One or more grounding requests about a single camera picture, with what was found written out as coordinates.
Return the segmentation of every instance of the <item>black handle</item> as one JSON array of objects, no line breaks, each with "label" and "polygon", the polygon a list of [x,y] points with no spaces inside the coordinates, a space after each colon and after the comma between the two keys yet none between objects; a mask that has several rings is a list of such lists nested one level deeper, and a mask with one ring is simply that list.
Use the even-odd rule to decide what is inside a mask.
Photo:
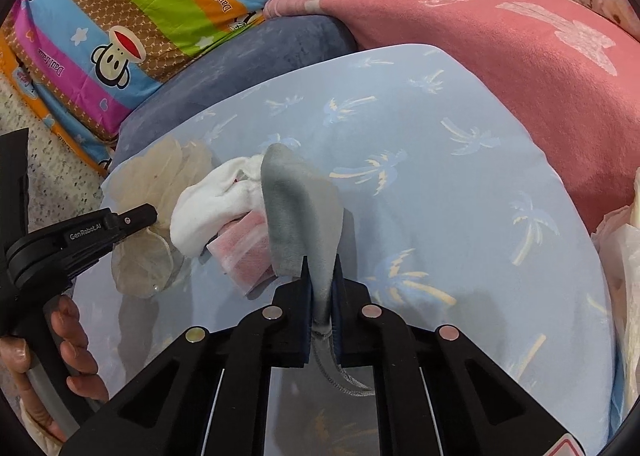
[{"label": "black handle", "polygon": [[31,386],[62,431],[71,436],[94,412],[85,398],[67,386],[70,374],[50,334],[44,312],[35,310],[21,319],[14,335],[25,339],[31,350],[33,361],[28,372]]}]

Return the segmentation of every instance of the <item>metal screw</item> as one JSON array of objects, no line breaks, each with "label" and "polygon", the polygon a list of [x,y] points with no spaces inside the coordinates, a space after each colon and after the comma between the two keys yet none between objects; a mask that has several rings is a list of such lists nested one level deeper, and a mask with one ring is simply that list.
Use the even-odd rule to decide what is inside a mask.
[{"label": "metal screw", "polygon": [[262,316],[269,321],[275,321],[282,317],[282,308],[279,306],[267,306],[264,310],[262,310]]},{"label": "metal screw", "polygon": [[376,305],[367,305],[362,307],[362,314],[369,319],[377,319],[382,315],[382,308]]},{"label": "metal screw", "polygon": [[460,337],[460,331],[455,326],[443,326],[439,330],[440,337],[442,337],[446,341],[454,341],[458,337]]},{"label": "metal screw", "polygon": [[187,337],[189,342],[200,342],[207,334],[202,328],[195,327],[188,330],[184,336]]}]

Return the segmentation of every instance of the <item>palm tree print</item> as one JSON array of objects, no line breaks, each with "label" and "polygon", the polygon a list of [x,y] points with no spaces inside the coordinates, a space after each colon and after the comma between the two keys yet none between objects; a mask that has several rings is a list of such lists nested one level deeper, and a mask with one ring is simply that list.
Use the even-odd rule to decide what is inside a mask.
[{"label": "palm tree print", "polygon": [[511,262],[519,267],[529,254],[533,243],[542,245],[542,226],[544,225],[555,235],[559,235],[558,226],[548,213],[533,207],[531,197],[520,191],[521,201],[511,202],[511,207],[517,210],[513,215],[513,224],[524,222],[527,224],[525,235],[511,256]]},{"label": "palm tree print", "polygon": [[589,293],[587,294],[587,304],[598,312],[602,324],[609,324],[611,312],[607,310],[605,306],[598,303]]},{"label": "palm tree print", "polygon": [[409,79],[409,84],[411,86],[422,88],[422,91],[424,92],[436,95],[440,90],[442,90],[442,81],[436,81],[436,79],[438,78],[438,75],[443,72],[444,70],[438,70],[435,74],[427,75],[419,80]]},{"label": "palm tree print", "polygon": [[402,294],[407,291],[417,291],[427,293],[436,299],[439,299],[446,305],[453,306],[456,299],[442,290],[436,289],[422,283],[422,280],[428,276],[426,272],[401,272],[403,261],[414,252],[415,249],[407,249],[399,254],[389,256],[380,261],[375,268],[375,275],[367,277],[367,281],[375,283],[378,287],[374,290],[373,296],[380,305],[383,305],[387,296],[398,305],[404,305]]},{"label": "palm tree print", "polygon": [[329,174],[330,178],[337,179],[356,179],[356,184],[365,183],[372,178],[378,179],[378,188],[374,193],[374,196],[379,195],[384,189],[388,188],[398,178],[398,171],[396,166],[398,163],[407,159],[406,152],[401,149],[398,153],[393,154],[389,151],[383,151],[380,155],[370,156],[366,162],[369,164],[366,167],[356,167],[351,169],[349,167],[336,167],[332,173]]},{"label": "palm tree print", "polygon": [[324,105],[324,113],[326,113],[324,125],[330,126],[331,124],[345,121],[349,115],[354,114],[357,111],[354,110],[356,106],[366,104],[367,102],[373,102],[374,100],[376,100],[375,97],[369,96],[361,99],[347,99],[341,104],[338,104],[335,99],[331,99]]},{"label": "palm tree print", "polygon": [[213,126],[211,131],[207,131],[207,133],[204,134],[204,137],[202,138],[202,140],[204,140],[204,142],[206,144],[210,144],[212,141],[214,141],[215,139],[220,137],[220,133],[222,133],[222,128],[224,128],[229,122],[231,122],[236,117],[238,117],[237,114],[236,115],[232,115],[226,121],[221,122],[221,123],[216,124],[215,126]]},{"label": "palm tree print", "polygon": [[481,147],[496,147],[500,145],[500,139],[491,136],[491,131],[484,131],[480,133],[480,129],[471,128],[471,133],[467,133],[458,128],[450,119],[444,118],[440,123],[447,128],[451,134],[451,140],[461,144],[466,144],[465,147],[456,149],[452,155],[471,155],[480,150]]},{"label": "palm tree print", "polygon": [[507,373],[509,373],[509,376],[513,378],[513,380],[515,380],[518,383],[520,382],[522,376],[524,375],[525,370],[527,369],[531,361],[534,359],[534,357],[536,356],[540,348],[542,348],[542,344],[544,344],[545,341],[546,341],[546,335],[541,333],[538,336],[538,338],[535,340],[535,342],[531,345],[531,347],[529,348],[527,353],[524,355],[524,357],[522,357],[522,359],[519,360],[517,364],[512,364],[507,369]]},{"label": "palm tree print", "polygon": [[284,112],[284,110],[288,109],[294,104],[298,104],[300,101],[302,101],[302,99],[302,97],[294,95],[293,97],[284,97],[283,102],[276,102],[267,99],[264,103],[271,108],[271,116],[275,117],[276,115],[280,115],[280,113]]},{"label": "palm tree print", "polygon": [[260,153],[264,153],[271,144],[283,144],[294,151],[300,147],[300,143],[293,137],[281,137],[279,133],[275,133],[269,135],[267,140],[258,146],[258,150]]},{"label": "palm tree print", "polygon": [[392,61],[383,61],[382,59],[365,58],[355,63],[356,68],[370,68],[377,64],[394,64]]},{"label": "palm tree print", "polygon": [[195,122],[201,122],[204,119],[207,119],[209,117],[215,117],[216,113],[213,110],[204,110],[202,112],[200,112],[196,118],[194,118]]},{"label": "palm tree print", "polygon": [[267,80],[264,82],[261,82],[260,84],[257,84],[255,86],[252,86],[251,88],[247,88],[246,90],[244,90],[241,94],[240,94],[240,98],[244,99],[245,97],[249,97],[252,93],[257,92],[258,90],[260,90],[261,88],[265,88],[268,85],[271,84],[271,80]]}]

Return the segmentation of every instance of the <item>white cloth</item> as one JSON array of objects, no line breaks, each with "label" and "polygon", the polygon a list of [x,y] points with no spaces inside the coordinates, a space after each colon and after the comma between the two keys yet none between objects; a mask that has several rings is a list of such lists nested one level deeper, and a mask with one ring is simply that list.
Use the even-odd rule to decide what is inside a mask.
[{"label": "white cloth", "polygon": [[44,454],[46,456],[58,456],[60,449],[62,449],[62,442],[50,435],[31,418],[22,401],[20,401],[20,417],[29,436],[33,438],[33,441],[42,449]]},{"label": "white cloth", "polygon": [[188,258],[232,220],[252,210],[264,212],[260,166],[262,155],[223,163],[202,181],[185,189],[171,216],[171,241]]}]

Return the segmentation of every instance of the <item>light blue bedsheet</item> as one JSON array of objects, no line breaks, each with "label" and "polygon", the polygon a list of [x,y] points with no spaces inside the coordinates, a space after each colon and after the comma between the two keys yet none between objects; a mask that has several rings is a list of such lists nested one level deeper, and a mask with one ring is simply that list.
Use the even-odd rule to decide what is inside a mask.
[{"label": "light blue bedsheet", "polygon": [[[427,45],[345,56],[245,90],[171,134],[205,141],[220,162],[275,141],[295,149],[340,189],[346,277],[411,324],[457,325],[587,454],[603,447],[614,342],[598,256],[544,154],[454,59]],[[190,283],[123,298],[105,258],[74,298],[114,393],[191,325],[236,325],[275,286],[250,301],[203,256]],[[274,371],[267,456],[373,456],[377,444],[373,398],[341,394],[314,365]]]}]

